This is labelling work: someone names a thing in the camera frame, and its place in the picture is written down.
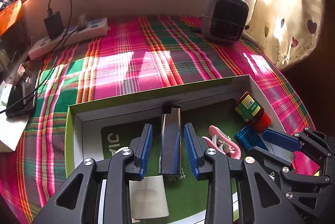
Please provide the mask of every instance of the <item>curtain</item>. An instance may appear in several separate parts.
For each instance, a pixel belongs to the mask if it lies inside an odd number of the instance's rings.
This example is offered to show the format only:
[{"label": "curtain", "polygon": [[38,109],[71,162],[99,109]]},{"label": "curtain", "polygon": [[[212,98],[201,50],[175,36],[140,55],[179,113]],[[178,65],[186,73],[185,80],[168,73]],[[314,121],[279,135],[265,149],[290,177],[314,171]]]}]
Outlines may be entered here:
[{"label": "curtain", "polygon": [[324,0],[257,0],[245,32],[279,68],[287,69],[316,47]]}]

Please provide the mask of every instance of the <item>wire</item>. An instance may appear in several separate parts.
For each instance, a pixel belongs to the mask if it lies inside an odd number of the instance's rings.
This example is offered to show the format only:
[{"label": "wire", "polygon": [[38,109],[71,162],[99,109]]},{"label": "wire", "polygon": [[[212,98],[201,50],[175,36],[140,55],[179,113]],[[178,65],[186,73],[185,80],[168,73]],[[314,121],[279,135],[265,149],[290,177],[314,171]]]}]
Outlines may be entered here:
[{"label": "wire", "polygon": [[[67,36],[67,38],[65,39],[65,41],[63,42],[62,47],[64,46],[64,44],[67,42],[67,40],[69,39],[69,37],[70,37],[73,33],[77,32],[77,31],[80,31],[80,30],[82,30],[82,29],[76,29],[76,30],[72,31],[72,32]],[[51,75],[51,73],[54,72],[57,58],[58,58],[58,55],[56,56],[55,61],[54,61],[53,65],[52,65],[52,67],[51,67],[49,73],[47,74],[47,76],[43,79],[43,81],[42,81],[42,82],[41,82],[41,83],[40,83],[40,84],[39,84],[33,91],[31,91],[30,93],[28,93],[28,95],[26,95],[25,97],[21,98],[20,100],[18,100],[18,101],[15,102],[14,104],[10,105],[10,106],[7,107],[6,109],[0,111],[0,114],[6,112],[8,109],[10,109],[11,107],[13,107],[14,105],[16,105],[16,104],[22,102],[23,100],[27,99],[29,96],[31,96],[33,93],[35,93],[35,92],[36,92],[42,85],[44,85],[44,84],[47,82],[47,80],[48,80],[49,76]]]},{"label": "wire", "polygon": [[13,107],[14,105],[22,102],[23,100],[27,99],[29,96],[31,96],[33,93],[35,93],[43,84],[44,82],[49,78],[49,76],[51,75],[51,72],[53,72],[54,66],[56,64],[58,56],[56,57],[54,64],[52,65],[52,68],[50,69],[49,73],[47,74],[46,78],[30,93],[28,93],[25,97],[21,98],[20,100],[16,101],[14,104],[10,105],[9,107],[5,108],[4,110],[0,111],[0,114],[6,112],[8,109],[10,109],[11,107]]},{"label": "wire", "polygon": [[[67,33],[68,33],[68,31],[69,31],[70,23],[71,23],[71,17],[72,17],[72,0],[69,0],[69,1],[70,1],[70,5],[71,5],[71,11],[70,11],[70,18],[69,18],[69,23],[68,23],[68,25],[67,25],[66,32],[65,32],[65,34],[63,35],[62,39],[57,43],[57,45],[56,45],[51,51],[49,51],[48,53],[46,53],[46,54],[44,55],[44,57],[46,57],[46,55],[48,55],[49,53],[53,52],[53,50],[55,50],[55,49],[61,44],[61,42],[64,40],[65,36],[67,35]],[[51,0],[49,0],[49,3],[48,3],[48,11],[50,11],[50,2],[51,2]],[[82,30],[82,29],[75,29],[74,31],[72,31],[72,32],[67,36],[67,38],[65,39],[65,41],[63,42],[61,48],[65,45],[65,43],[67,42],[67,40],[69,39],[69,37],[70,37],[73,33],[77,32],[77,31],[80,31],[80,30]],[[40,83],[40,84],[39,84],[33,91],[31,91],[30,93],[28,93],[28,95],[26,95],[25,97],[23,97],[23,98],[21,98],[20,100],[16,101],[15,103],[13,103],[12,105],[10,105],[10,106],[7,107],[6,109],[0,111],[0,114],[6,112],[8,109],[12,108],[14,105],[16,105],[16,104],[22,102],[23,100],[27,99],[29,96],[31,96],[32,94],[34,94],[34,93],[35,93],[35,92],[36,92],[42,85],[44,85],[44,84],[47,82],[48,78],[50,77],[51,72],[53,72],[54,69],[55,69],[55,65],[56,65],[57,58],[58,58],[58,55],[56,56],[55,61],[54,61],[53,65],[52,65],[52,67],[51,67],[49,73],[48,73],[47,76],[45,77],[45,79],[44,79],[44,80],[43,80],[43,81],[42,81],[42,82],[41,82],[41,83]]]},{"label": "wire", "polygon": [[[67,35],[67,32],[69,31],[70,23],[71,23],[71,18],[72,18],[72,7],[73,7],[73,5],[72,5],[72,0],[69,0],[69,1],[70,1],[71,10],[70,10],[70,18],[69,18],[69,23],[68,23],[68,25],[67,25],[66,32],[64,33],[62,39],[56,44],[56,46],[55,46],[52,50],[50,50],[49,52],[47,52],[47,53],[44,55],[44,57],[45,57],[47,54],[51,53],[53,50],[55,50],[55,49],[61,44],[61,42],[63,41],[63,39],[64,39],[65,36]],[[49,11],[52,12],[52,10],[51,10],[51,8],[50,8],[50,2],[51,2],[51,0],[49,0],[49,2],[48,2],[48,13],[49,13]]]}]

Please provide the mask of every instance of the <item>bottle label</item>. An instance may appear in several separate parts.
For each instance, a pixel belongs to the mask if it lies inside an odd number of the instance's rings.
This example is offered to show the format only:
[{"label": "bottle label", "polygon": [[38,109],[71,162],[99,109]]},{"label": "bottle label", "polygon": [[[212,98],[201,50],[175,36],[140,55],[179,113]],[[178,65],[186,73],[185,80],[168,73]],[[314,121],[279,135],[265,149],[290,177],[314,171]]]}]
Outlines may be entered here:
[{"label": "bottle label", "polygon": [[246,98],[235,108],[235,111],[244,119],[245,122],[248,122],[252,119],[261,109],[261,107],[252,99],[250,95],[247,95]]}]

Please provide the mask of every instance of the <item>red bottle cap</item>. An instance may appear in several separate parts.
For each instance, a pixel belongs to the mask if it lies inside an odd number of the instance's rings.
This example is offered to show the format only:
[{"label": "red bottle cap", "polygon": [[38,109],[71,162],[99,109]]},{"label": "red bottle cap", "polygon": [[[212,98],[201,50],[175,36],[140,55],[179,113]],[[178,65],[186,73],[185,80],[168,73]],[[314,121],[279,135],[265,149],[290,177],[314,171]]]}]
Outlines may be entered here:
[{"label": "red bottle cap", "polygon": [[263,130],[267,129],[271,124],[270,117],[264,112],[262,118],[252,126],[252,128],[257,132],[261,133]]}]

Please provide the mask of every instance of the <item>bottle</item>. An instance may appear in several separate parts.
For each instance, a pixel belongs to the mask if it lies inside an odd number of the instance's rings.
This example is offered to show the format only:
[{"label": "bottle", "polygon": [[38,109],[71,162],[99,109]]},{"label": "bottle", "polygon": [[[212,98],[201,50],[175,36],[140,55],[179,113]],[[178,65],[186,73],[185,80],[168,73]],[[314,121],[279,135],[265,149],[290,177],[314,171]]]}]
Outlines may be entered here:
[{"label": "bottle", "polygon": [[236,102],[235,111],[257,133],[261,133],[271,124],[271,119],[264,108],[248,92]]}]

